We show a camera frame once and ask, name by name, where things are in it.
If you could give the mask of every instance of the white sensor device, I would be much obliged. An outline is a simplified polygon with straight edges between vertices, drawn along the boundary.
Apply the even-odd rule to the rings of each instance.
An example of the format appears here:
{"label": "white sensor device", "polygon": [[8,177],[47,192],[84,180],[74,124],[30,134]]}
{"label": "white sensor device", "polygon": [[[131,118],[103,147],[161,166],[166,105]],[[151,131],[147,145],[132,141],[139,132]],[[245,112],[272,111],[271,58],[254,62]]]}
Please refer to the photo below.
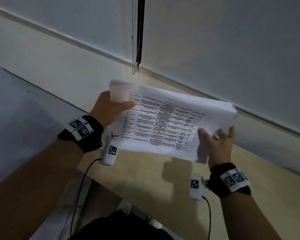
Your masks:
{"label": "white sensor device", "polygon": [[191,175],[191,185],[189,188],[189,195],[194,200],[203,201],[202,196],[204,195],[208,187],[205,184],[204,178],[200,174],[193,173]]}
{"label": "white sensor device", "polygon": [[120,140],[116,137],[106,136],[105,141],[102,141],[100,148],[100,164],[112,166],[116,161],[116,154],[120,146]]}

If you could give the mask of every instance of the wooden table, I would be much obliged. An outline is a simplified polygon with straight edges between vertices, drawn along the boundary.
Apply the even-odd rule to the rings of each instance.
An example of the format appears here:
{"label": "wooden table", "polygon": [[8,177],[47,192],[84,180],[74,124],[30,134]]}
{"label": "wooden table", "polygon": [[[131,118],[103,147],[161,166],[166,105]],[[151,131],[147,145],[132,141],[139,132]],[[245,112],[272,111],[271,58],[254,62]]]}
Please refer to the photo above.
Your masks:
{"label": "wooden table", "polygon": [[[85,172],[99,152],[87,153],[78,169]],[[251,182],[252,195],[283,239],[300,239],[300,176],[234,145],[232,161]],[[207,239],[206,202],[189,197],[190,175],[209,178],[205,164],[153,153],[119,150],[113,166],[94,164],[88,176],[151,215],[186,240]],[[228,239],[219,198],[211,205],[211,239]]]}

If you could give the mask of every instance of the paper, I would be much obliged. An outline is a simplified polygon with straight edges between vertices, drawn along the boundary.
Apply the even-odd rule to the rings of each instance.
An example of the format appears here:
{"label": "paper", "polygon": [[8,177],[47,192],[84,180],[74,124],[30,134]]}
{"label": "paper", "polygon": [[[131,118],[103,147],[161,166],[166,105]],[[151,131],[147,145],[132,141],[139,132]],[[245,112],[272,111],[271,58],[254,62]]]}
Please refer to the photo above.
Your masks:
{"label": "paper", "polygon": [[107,133],[120,149],[170,155],[198,161],[198,129],[210,135],[237,118],[233,104],[171,92],[121,80],[110,82],[113,101],[134,100]]}

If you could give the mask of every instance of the person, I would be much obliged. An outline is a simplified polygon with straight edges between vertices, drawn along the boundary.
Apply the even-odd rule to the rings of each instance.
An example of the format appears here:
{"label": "person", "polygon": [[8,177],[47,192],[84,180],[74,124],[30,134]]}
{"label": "person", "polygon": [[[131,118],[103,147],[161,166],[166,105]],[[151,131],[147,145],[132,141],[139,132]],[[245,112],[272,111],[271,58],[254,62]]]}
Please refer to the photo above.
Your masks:
{"label": "person", "polygon": [[[101,125],[103,131],[103,128],[114,122],[117,115],[134,106],[134,101],[124,103],[111,101],[110,93],[107,91],[100,94],[88,115],[93,120],[91,124]],[[200,145],[205,143],[209,147],[208,166],[212,171],[210,177],[212,182],[212,176],[216,175],[216,171],[219,171],[216,178],[220,178],[224,170],[234,168],[231,163],[231,150],[235,139],[235,128],[230,127],[229,135],[218,130],[219,138],[211,137],[203,128],[199,129],[198,134]],[[58,137],[46,149],[0,182],[0,240],[29,239],[55,209],[66,184],[73,178],[86,145],[79,145],[74,140],[64,140],[60,139],[61,136]],[[280,239],[257,206],[248,186],[245,186],[245,190],[243,187],[241,191],[231,192],[227,188],[221,190],[224,186],[218,186],[221,184],[216,182],[217,180],[210,185],[208,182],[207,185],[220,196],[229,239]],[[120,212],[115,212],[115,214],[123,219],[121,223],[125,221],[124,214]],[[111,239],[110,234],[101,237],[100,233],[103,229],[111,229],[112,233],[116,232],[115,239],[135,237],[133,233],[127,237],[126,231],[115,229],[115,226],[120,228],[120,224],[112,225],[111,228],[107,226],[111,224],[113,220],[111,218],[99,219],[98,222],[97,220],[83,227],[71,239],[95,239],[96,236],[98,239]],[[159,233],[154,228],[152,229],[152,226],[145,227],[135,218],[132,221],[135,221],[133,224],[137,226],[134,229],[144,230],[142,239],[152,239],[157,236],[161,239],[172,239],[168,234],[164,234],[163,230]]]}

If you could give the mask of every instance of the black cable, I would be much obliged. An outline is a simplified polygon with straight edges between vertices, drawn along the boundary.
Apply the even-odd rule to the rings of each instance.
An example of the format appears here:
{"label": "black cable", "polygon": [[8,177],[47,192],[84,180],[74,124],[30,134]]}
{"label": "black cable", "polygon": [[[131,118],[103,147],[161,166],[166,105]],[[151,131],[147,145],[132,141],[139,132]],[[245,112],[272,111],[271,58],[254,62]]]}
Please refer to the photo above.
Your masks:
{"label": "black cable", "polygon": [[80,187],[79,187],[79,191],[78,191],[78,195],[77,195],[77,201],[75,203],[75,207],[74,207],[74,212],[73,212],[73,216],[72,216],[72,220],[71,220],[71,225],[70,225],[70,237],[72,237],[72,225],[73,225],[73,220],[75,218],[75,214],[76,214],[76,209],[77,209],[77,205],[78,205],[78,201],[79,201],[79,196],[80,196],[80,191],[81,191],[81,188],[82,188],[82,184],[84,183],[84,178],[86,177],[91,165],[96,162],[96,161],[100,161],[101,158],[98,158],[98,159],[95,159],[93,160],[93,162],[88,166],[86,172],[84,173],[84,176],[82,177],[82,180],[81,180],[81,184],[80,184]]}
{"label": "black cable", "polygon": [[204,196],[202,196],[202,198],[204,198],[207,201],[208,207],[209,207],[209,234],[208,234],[208,240],[209,240],[210,239],[210,231],[211,231],[211,209],[210,209],[210,204],[209,204],[207,198]]}

